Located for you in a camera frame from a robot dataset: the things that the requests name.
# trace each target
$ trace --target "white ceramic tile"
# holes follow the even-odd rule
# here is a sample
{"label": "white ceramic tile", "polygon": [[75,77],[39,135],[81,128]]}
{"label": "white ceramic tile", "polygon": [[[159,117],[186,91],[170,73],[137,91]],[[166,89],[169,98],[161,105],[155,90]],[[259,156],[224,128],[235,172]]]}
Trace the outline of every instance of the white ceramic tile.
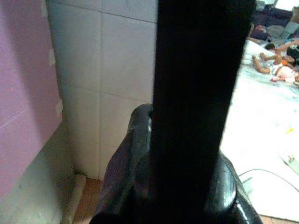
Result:
{"label": "white ceramic tile", "polygon": [[104,178],[107,165],[117,148],[116,146],[100,145],[100,179]]}
{"label": "white ceramic tile", "polygon": [[99,142],[100,94],[65,86],[62,95],[71,137]]}
{"label": "white ceramic tile", "polygon": [[97,179],[99,177],[99,144],[74,139],[71,142],[75,171]]}
{"label": "white ceramic tile", "polygon": [[157,0],[104,0],[102,11],[134,19],[156,22]]}
{"label": "white ceramic tile", "polygon": [[91,9],[95,11],[101,11],[102,1],[101,0],[50,0],[61,4],[70,6]]}
{"label": "white ceramic tile", "polygon": [[100,91],[101,13],[50,2],[50,17],[61,82]]}
{"label": "white ceramic tile", "polygon": [[152,100],[156,25],[103,14],[101,92]]}
{"label": "white ceramic tile", "polygon": [[132,111],[146,102],[101,94],[100,142],[118,147],[127,133]]}

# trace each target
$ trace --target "sleeping person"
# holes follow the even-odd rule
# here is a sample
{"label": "sleeping person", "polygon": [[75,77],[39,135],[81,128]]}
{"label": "sleeping person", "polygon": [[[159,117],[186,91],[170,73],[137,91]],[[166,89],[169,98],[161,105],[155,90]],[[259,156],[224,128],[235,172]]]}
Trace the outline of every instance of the sleeping person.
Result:
{"label": "sleeping person", "polygon": [[252,56],[252,63],[257,71],[263,74],[272,74],[275,76],[271,79],[271,81],[285,81],[288,83],[294,83],[299,81],[299,72],[294,70],[294,67],[283,59],[279,51],[278,54],[270,57],[266,57],[264,53],[260,53],[260,57],[264,61],[274,60],[270,67],[263,68],[260,65],[257,57]]}

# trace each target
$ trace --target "clothing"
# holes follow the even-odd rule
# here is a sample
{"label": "clothing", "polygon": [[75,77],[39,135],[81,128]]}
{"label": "clothing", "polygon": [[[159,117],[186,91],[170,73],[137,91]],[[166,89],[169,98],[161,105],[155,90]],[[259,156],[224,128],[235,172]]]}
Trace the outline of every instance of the clothing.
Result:
{"label": "clothing", "polygon": [[283,66],[282,63],[280,63],[280,64],[272,64],[271,67],[270,67],[270,73],[271,73],[272,75],[275,76],[277,70],[278,70],[280,67],[282,67],[282,66]]}
{"label": "clothing", "polygon": [[295,82],[295,76],[298,76],[299,72],[294,71],[290,67],[283,66],[278,70],[276,76],[280,78],[284,78],[286,82],[293,83]]}

